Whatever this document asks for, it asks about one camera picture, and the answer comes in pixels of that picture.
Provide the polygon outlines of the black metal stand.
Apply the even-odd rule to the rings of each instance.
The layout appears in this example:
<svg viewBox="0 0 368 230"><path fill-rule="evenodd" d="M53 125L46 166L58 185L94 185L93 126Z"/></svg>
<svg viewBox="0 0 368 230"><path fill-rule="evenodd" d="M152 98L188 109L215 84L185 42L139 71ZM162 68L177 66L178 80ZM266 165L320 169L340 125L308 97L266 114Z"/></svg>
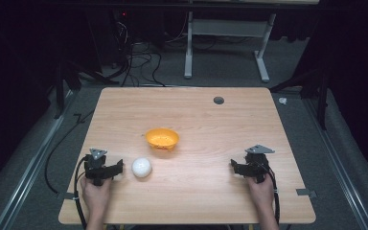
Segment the black metal stand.
<svg viewBox="0 0 368 230"><path fill-rule="evenodd" d="M322 129L326 129L325 113L327 107L329 76L321 69L309 70L307 73L292 77L269 88L271 93L279 92L283 89L301 86L300 96L302 99L317 99L316 119Z"/></svg>
<svg viewBox="0 0 368 230"><path fill-rule="evenodd" d="M81 90L80 74L84 73L91 79L104 84L118 84L117 81L107 79L97 72L90 71L73 61L61 61L55 72L55 89L56 89L56 105L57 113L55 118L58 119L65 112L64 85L67 85L71 92L79 92Z"/></svg>

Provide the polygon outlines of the white ball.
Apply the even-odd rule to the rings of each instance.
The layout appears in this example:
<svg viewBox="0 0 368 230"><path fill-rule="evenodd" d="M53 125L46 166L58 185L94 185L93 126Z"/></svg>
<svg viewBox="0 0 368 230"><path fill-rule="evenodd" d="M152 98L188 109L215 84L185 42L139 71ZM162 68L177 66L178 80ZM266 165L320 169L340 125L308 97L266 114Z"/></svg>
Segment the white ball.
<svg viewBox="0 0 368 230"><path fill-rule="evenodd" d="M133 161L131 169L136 177L144 178L150 174L152 165L148 158L140 157Z"/></svg>

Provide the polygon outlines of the person's right hand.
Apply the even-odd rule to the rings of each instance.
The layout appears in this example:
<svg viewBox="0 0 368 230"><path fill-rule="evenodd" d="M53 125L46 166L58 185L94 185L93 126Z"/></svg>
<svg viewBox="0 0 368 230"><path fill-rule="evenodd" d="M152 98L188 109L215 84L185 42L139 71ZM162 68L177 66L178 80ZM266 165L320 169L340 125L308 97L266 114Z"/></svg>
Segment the person's right hand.
<svg viewBox="0 0 368 230"><path fill-rule="evenodd" d="M258 213L264 215L268 213L273 214L274 188L268 175L265 176L264 182L261 183L258 183L255 177L247 177L246 181Z"/></svg>

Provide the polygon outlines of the orange plastic bowl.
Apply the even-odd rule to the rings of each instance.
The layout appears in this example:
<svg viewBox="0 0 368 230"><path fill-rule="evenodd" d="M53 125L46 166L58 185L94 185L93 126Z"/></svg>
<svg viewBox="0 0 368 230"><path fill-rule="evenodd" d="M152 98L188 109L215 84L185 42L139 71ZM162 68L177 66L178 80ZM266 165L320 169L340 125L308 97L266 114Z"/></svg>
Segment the orange plastic bowl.
<svg viewBox="0 0 368 230"><path fill-rule="evenodd" d="M179 135L168 128L153 128L145 134L148 144L158 150L172 150L179 141Z"/></svg>

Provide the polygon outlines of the dark computer tower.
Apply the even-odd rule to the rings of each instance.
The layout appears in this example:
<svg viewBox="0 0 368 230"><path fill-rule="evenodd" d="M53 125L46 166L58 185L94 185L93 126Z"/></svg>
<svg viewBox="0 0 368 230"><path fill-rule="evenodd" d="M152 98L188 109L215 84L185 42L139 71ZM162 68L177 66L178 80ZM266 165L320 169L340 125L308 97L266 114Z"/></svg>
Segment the dark computer tower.
<svg viewBox="0 0 368 230"><path fill-rule="evenodd" d="M105 27L108 29L108 47L112 57L112 64L121 66L127 61L131 52L131 37L127 26L125 11L108 10L106 12Z"/></svg>

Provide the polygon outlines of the person's left hand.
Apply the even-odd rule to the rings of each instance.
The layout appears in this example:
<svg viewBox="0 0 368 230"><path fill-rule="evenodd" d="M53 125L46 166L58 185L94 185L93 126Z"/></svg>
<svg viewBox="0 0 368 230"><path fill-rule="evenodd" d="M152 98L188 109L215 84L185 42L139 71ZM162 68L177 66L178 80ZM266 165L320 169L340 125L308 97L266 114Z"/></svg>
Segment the person's left hand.
<svg viewBox="0 0 368 230"><path fill-rule="evenodd" d="M96 186L90 179L84 177L81 182L83 200L89 211L88 223L104 223L104 216L110 199L111 179L106 179L102 186Z"/></svg>

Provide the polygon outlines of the grey metal floor rail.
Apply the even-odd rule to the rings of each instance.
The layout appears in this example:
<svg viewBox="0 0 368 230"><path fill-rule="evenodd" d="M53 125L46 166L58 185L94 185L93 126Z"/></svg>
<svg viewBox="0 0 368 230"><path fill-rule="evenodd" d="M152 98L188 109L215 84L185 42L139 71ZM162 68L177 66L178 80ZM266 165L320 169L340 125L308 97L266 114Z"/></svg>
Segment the grey metal floor rail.
<svg viewBox="0 0 368 230"><path fill-rule="evenodd" d="M52 104L27 133L0 173L0 230L12 227L65 119L64 113L77 95L77 91L66 91L64 110L59 116L56 97L49 97Z"/></svg>
<svg viewBox="0 0 368 230"><path fill-rule="evenodd" d="M341 162L338 152L336 151L334 144L325 129L322 128L317 121L316 109L311 100L303 100L303 104L310 114L311 119L321 137L323 144L325 145L326 153L330 159L330 163L333 169L333 173L341 187L341 190L351 207L351 210L356 218L361 230L368 230L368 212L363 205L362 199L354 185L351 177L348 175L343 163Z"/></svg>

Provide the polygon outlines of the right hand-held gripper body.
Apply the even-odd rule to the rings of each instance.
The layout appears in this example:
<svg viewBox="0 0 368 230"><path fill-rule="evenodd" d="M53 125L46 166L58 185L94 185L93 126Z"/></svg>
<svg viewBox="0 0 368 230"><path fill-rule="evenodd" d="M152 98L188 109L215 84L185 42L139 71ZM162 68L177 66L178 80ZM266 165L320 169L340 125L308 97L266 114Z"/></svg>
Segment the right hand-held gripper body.
<svg viewBox="0 0 368 230"><path fill-rule="evenodd" d="M255 145L245 150L244 157L246 168L244 175L248 177L255 177L258 183L265 181L265 175L269 172L269 165L266 156L274 153L273 149L262 145Z"/></svg>

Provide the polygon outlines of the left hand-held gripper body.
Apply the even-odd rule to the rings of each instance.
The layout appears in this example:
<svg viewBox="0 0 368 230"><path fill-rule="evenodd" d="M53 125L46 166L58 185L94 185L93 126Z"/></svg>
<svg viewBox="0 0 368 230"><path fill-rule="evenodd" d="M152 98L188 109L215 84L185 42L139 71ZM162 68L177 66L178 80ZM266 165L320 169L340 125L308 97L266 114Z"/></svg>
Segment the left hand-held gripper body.
<svg viewBox="0 0 368 230"><path fill-rule="evenodd" d="M84 162L85 177L91 179L95 186L102 186L105 179L112 177L111 168L104 165L107 151L93 148L89 151Z"/></svg>

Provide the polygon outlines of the white metal desk frame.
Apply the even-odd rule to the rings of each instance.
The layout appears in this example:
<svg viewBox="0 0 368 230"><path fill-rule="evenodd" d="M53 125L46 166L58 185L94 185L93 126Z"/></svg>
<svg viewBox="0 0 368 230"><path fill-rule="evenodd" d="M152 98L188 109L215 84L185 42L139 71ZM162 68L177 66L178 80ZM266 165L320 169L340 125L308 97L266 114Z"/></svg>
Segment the white metal desk frame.
<svg viewBox="0 0 368 230"><path fill-rule="evenodd" d="M187 47L184 64L184 78L193 76L193 36L238 36L258 37L262 40L259 50L253 52L262 82L269 82L266 70L264 53L271 35L276 14L272 13L266 21L234 21L223 19L197 19L193 13L188 13L187 21Z"/></svg>

